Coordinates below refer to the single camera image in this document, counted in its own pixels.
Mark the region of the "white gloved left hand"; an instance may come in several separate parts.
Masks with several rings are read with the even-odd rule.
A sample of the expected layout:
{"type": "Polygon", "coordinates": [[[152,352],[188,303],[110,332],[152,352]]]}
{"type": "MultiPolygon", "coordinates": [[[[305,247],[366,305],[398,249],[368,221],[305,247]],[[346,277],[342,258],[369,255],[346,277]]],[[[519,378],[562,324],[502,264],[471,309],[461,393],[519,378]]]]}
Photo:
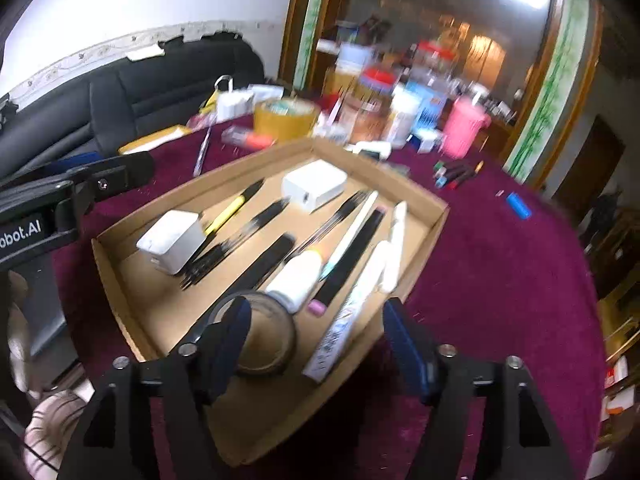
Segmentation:
{"type": "Polygon", "coordinates": [[[1,274],[1,477],[57,479],[87,400],[46,387],[32,366],[27,295],[21,274],[1,274]]]}

